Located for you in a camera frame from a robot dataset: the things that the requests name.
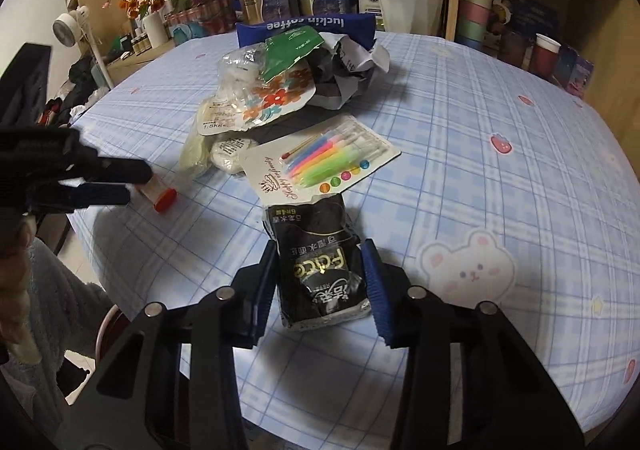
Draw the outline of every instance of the gold can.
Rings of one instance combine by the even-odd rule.
[[[258,9],[258,1],[262,0],[239,0],[242,7],[242,16],[246,24],[260,24],[263,22],[261,11]]]

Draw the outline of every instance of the bear face print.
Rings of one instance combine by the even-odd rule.
[[[515,264],[493,234],[472,231],[462,247],[435,243],[418,254],[426,287],[444,302],[475,308],[478,302],[499,302],[515,282]]]

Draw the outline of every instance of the tablecloth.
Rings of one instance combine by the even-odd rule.
[[[390,72],[343,110],[402,154],[344,192],[360,235],[418,283],[442,260],[434,247],[448,257],[495,243],[514,264],[503,310],[583,429],[596,426],[631,388],[640,356],[640,186],[625,155],[593,108],[527,72],[434,37],[378,38]],[[153,61],[79,120],[84,140],[177,181],[194,111],[235,47],[234,34],[191,40]],[[268,141],[331,115],[307,106],[257,134]],[[197,302],[256,263],[261,214],[244,177],[211,170],[164,215],[135,195],[72,223],[133,316],[154,300]],[[274,300],[265,337],[236,351],[236,369],[244,417],[270,432],[312,450],[386,448],[404,352],[385,348],[371,317],[290,333]]]

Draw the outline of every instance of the black snack package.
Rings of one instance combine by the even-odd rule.
[[[265,228],[280,252],[285,327],[314,329],[369,312],[360,238],[340,194],[312,204],[270,206]]]

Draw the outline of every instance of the floor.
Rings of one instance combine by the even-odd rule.
[[[91,267],[91,264],[84,255],[82,244],[80,243],[80,240],[73,230],[69,231],[66,237],[65,244],[58,254],[58,258],[83,282],[100,284],[100,282],[98,282],[98,278],[94,273],[94,270]],[[77,354],[72,351],[67,351],[65,356],[69,361],[71,361],[71,363],[75,364],[76,366],[94,372],[95,362],[92,358],[86,358],[85,356],[82,356],[82,354]],[[91,374],[87,376],[87,379],[84,380],[84,383],[79,388],[73,391],[66,398],[66,401],[68,401],[69,404],[72,404],[74,403],[74,401],[76,401],[78,394],[80,394],[80,391],[84,387],[86,381],[89,379],[89,376],[91,376]]]

